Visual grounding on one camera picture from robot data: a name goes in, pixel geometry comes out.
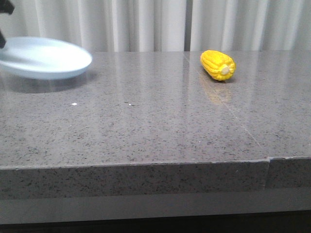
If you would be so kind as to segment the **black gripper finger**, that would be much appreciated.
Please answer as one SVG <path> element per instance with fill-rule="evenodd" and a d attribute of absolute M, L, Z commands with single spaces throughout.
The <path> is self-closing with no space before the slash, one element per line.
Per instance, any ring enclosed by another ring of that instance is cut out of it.
<path fill-rule="evenodd" d="M 0 0 L 0 13 L 11 15 L 15 9 L 14 4 L 10 0 Z M 0 48 L 5 47 L 6 40 L 2 33 L 0 33 Z"/>

